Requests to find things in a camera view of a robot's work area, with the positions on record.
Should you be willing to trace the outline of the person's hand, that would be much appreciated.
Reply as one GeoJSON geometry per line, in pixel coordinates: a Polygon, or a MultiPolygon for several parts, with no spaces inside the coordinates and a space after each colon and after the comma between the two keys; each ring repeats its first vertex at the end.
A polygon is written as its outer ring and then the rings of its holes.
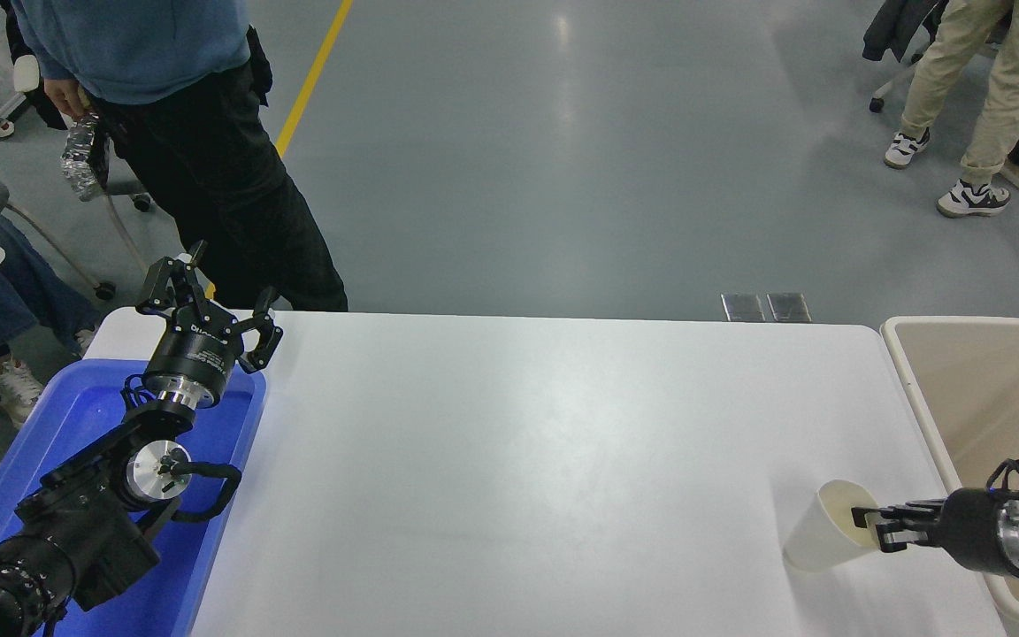
{"type": "Polygon", "coordinates": [[[70,121],[81,121],[89,114],[97,114],[92,96],[74,78],[54,79],[43,78],[44,94],[56,106],[62,116],[70,121]]]}

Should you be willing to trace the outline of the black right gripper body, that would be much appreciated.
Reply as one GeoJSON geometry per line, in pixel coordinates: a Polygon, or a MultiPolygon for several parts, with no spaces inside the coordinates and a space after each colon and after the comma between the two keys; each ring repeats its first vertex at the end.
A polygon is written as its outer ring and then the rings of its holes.
{"type": "Polygon", "coordinates": [[[973,572],[1006,572],[1008,558],[999,536],[1006,500],[987,489],[955,489],[938,511],[938,547],[973,572]]]}

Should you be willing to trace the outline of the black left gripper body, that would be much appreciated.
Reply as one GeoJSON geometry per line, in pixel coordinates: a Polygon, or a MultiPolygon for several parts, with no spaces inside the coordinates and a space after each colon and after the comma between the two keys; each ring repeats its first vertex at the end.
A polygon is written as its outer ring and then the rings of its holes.
{"type": "Polygon", "coordinates": [[[218,402],[242,355],[237,318],[226,310],[176,310],[144,372],[154,395],[179,390],[199,402],[218,402]]]}

